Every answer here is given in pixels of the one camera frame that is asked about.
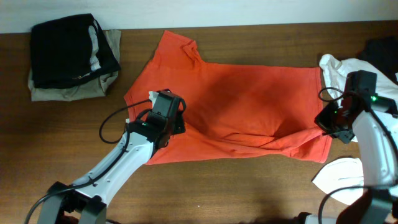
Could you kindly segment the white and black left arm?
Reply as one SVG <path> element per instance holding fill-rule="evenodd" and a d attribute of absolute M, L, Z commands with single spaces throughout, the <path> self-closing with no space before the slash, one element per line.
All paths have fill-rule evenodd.
<path fill-rule="evenodd" d="M 39 223 L 107 223 L 107 208 L 130 176 L 185 131 L 186 104 L 156 102 L 125 124 L 116 147 L 71 185 L 56 182 L 34 205 L 42 209 Z"/>

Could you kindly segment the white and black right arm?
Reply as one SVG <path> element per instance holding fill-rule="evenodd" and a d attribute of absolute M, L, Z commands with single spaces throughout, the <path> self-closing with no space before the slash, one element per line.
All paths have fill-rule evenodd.
<path fill-rule="evenodd" d="M 362 185 L 337 188 L 321 201 L 317 215 L 301 213 L 309 223 L 383 223 L 397 204 L 397 106 L 393 99 L 373 95 L 347 93 L 343 106 L 330 102 L 318 115 L 328 123 L 318 123 L 326 133 L 344 143 L 357 138 L 363 167 Z M 326 201 L 338 192 L 364 193 L 338 217 L 323 217 Z"/>

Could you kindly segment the orange FRAM t-shirt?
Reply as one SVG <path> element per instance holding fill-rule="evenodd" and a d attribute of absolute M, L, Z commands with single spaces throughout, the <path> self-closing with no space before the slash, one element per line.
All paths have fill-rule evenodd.
<path fill-rule="evenodd" d="M 151 164 L 269 154 L 323 163 L 331 138 L 315 124 L 321 87 L 319 68 L 210 63 L 194 40 L 165 31 L 124 100 L 130 118 L 149 107 L 151 91 L 168 89 L 186 102 L 186 131 Z"/>

